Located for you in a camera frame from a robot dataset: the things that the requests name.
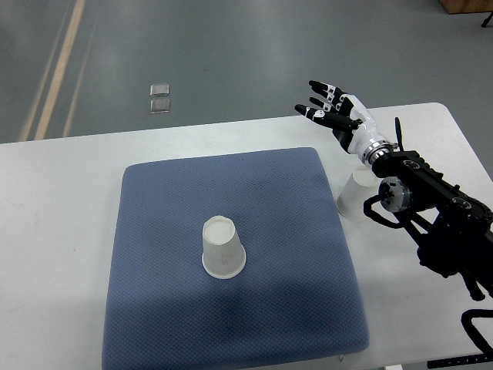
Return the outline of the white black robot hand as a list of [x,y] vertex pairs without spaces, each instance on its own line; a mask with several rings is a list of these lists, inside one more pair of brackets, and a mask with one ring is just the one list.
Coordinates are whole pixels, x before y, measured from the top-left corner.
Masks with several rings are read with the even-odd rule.
[[332,130],[346,153],[371,167],[378,156],[392,151],[390,142],[378,132],[374,117],[356,96],[325,82],[311,80],[309,86],[321,98],[311,97],[311,106],[297,104],[295,110]]

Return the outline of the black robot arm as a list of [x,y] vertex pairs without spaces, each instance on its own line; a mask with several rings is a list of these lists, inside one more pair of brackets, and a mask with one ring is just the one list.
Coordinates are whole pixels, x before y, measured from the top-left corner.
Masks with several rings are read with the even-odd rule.
[[471,298],[492,293],[492,212],[450,185],[416,151],[404,150],[395,123],[396,152],[378,150],[371,169],[381,178],[377,195],[364,201],[364,215],[405,229],[417,244],[422,266],[448,278],[460,274]]

